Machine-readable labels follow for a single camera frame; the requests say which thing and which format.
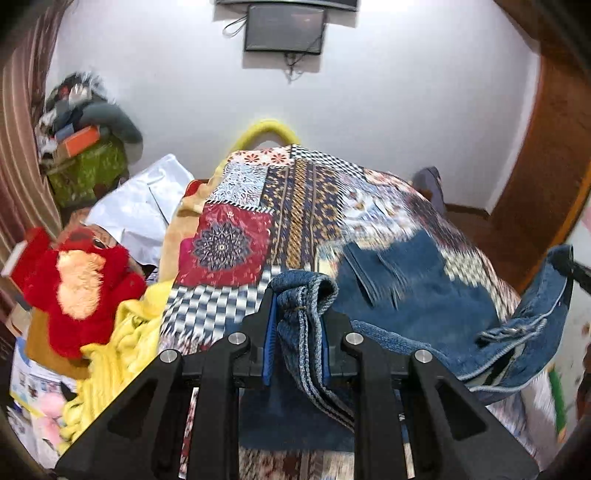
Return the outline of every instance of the blue jeans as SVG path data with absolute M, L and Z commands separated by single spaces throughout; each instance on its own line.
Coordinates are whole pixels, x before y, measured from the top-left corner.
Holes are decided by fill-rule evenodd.
M 499 320 L 482 286 L 447 276 L 444 259 L 426 232 L 383 251 L 363 251 L 348 244 L 343 253 L 336 282 L 323 274 L 292 270 L 269 285 L 277 295 L 281 319 L 277 335 L 285 366 L 295 381 L 293 387 L 334 420 L 331 427 L 338 422 L 352 429 L 353 411 L 348 395 L 330 391 L 323 382 L 327 362 L 320 318 L 330 306 L 348 315 L 354 330 L 389 350 L 404 355 L 420 348 L 431 351 L 487 404 L 520 390 L 558 348 L 572 280 L 558 273 L 550 260 L 555 255 L 572 255 L 568 245 L 550 249 L 506 322 Z M 510 359 L 494 385 L 470 383 L 507 356 Z M 286 412 L 286 424 L 301 426 L 304 421 L 289 418 Z M 276 429 L 279 423 L 275 419 L 268 427 Z M 317 425 L 309 424 L 309 428 L 313 431 Z M 289 445 L 299 446 L 296 442 Z

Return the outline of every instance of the green bag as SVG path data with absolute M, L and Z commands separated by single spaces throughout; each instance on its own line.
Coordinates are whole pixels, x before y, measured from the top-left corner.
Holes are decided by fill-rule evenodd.
M 121 176 L 129 176 L 127 157 L 123 143 L 112 135 L 47 172 L 62 208 L 95 200 L 95 186 L 110 191 Z

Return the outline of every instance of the bed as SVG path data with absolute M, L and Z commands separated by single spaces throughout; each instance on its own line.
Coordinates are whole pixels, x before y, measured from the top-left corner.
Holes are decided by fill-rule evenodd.
M 233 227 L 216 230 L 224 222 Z M 168 228 L 160 280 L 174 282 L 158 349 L 188 355 L 207 348 L 257 310 L 266 286 L 280 272 L 299 268 L 335 276 L 336 246 L 351 239 L 372 246 L 408 238 L 417 229 L 440 245 L 448 275 L 483 285 L 500 319 L 512 314 L 519 303 L 516 292 L 496 276 L 485 255 L 398 177 L 300 145 L 234 152 L 208 183 L 189 185 Z M 222 245 L 224 255 L 218 255 Z M 212 275 L 219 268 L 232 274 Z M 183 452 L 188 451 L 196 397 L 197 391 Z M 489 409 L 540 466 L 551 460 L 557 450 L 556 417 L 546 372 Z M 533 418 L 539 428 L 529 429 Z M 348 452 L 241 449 L 239 458 L 245 479 L 353 478 Z M 184 476 L 185 453 L 180 465 Z

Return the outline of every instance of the gray cloth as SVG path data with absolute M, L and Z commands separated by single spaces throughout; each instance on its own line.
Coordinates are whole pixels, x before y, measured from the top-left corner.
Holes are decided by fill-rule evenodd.
M 104 125 L 125 143 L 140 143 L 142 134 L 117 105 L 106 102 L 90 103 L 84 107 L 79 128 L 89 125 Z
M 439 215 L 446 216 L 447 209 L 443 201 L 443 191 L 441 189 L 441 175 L 435 167 L 426 167 L 415 173 L 413 177 L 413 187 L 416 190 L 429 190 L 433 196 L 431 197 L 431 205 L 439 213 Z
M 74 126 L 72 124 L 68 124 L 61 130 L 56 132 L 55 139 L 57 142 L 63 142 L 66 138 L 68 138 L 71 135 L 74 135 Z

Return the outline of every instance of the white wall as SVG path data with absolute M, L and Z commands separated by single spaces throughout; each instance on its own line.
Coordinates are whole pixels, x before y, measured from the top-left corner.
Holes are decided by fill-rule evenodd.
M 243 54 L 242 33 L 222 35 L 240 15 L 212 2 L 76 0 L 48 88 L 75 70 L 99 73 L 145 136 L 134 171 L 174 153 L 209 177 L 251 123 L 275 118 L 310 148 L 405 178 L 435 165 L 450 203 L 494 204 L 527 126 L 538 55 L 493 0 L 333 11 L 324 53 L 292 83 L 280 54 Z

